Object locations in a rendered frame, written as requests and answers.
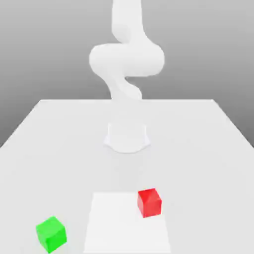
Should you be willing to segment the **small green cube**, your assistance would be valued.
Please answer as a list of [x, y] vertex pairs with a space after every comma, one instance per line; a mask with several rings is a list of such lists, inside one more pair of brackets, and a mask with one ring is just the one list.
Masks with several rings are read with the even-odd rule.
[[48, 254], [67, 242], [65, 226], [55, 216], [36, 225], [35, 229], [39, 243]]

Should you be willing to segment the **small red cube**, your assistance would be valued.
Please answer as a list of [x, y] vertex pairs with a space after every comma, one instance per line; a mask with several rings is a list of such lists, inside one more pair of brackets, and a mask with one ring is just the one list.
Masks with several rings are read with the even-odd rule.
[[162, 199], [155, 188], [138, 191], [137, 206], [143, 218], [161, 214]]

